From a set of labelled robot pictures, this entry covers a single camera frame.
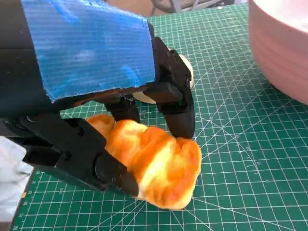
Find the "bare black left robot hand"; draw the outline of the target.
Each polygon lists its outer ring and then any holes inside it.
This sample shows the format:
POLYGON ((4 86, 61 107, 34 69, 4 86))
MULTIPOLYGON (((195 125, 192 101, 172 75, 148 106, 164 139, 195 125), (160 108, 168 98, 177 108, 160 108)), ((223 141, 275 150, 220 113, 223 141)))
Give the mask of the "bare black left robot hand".
POLYGON ((133 93, 156 102, 169 130, 195 130, 191 73, 142 16, 102 0, 0 3, 0 134, 26 150, 23 161, 72 184, 136 197, 106 137, 60 112, 103 103, 115 120, 139 121, 133 93))

